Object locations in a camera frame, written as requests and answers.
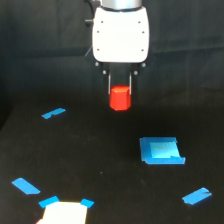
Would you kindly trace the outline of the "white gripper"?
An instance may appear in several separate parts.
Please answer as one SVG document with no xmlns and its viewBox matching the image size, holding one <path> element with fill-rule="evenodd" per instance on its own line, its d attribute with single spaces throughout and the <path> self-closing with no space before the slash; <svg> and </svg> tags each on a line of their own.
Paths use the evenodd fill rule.
<svg viewBox="0 0 224 224">
<path fill-rule="evenodd" d="M 92 52 L 97 66 L 107 75 L 107 92 L 111 91 L 111 63 L 141 64 L 149 54 L 149 18 L 145 7 L 135 10 L 112 11 L 97 7 L 92 23 Z M 132 73 L 129 74 L 132 94 Z"/>
</svg>

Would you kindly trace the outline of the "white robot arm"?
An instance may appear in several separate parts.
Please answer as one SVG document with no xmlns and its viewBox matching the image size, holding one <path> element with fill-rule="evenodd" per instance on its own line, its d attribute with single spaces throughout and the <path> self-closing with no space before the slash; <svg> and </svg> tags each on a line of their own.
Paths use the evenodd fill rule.
<svg viewBox="0 0 224 224">
<path fill-rule="evenodd" d="M 83 0 L 90 7 L 92 18 L 85 20 L 92 27 L 91 47 L 95 65 L 102 66 L 108 77 L 111 93 L 111 64 L 129 64 L 128 87 L 138 67 L 147 60 L 150 48 L 150 26 L 142 0 Z"/>
</svg>

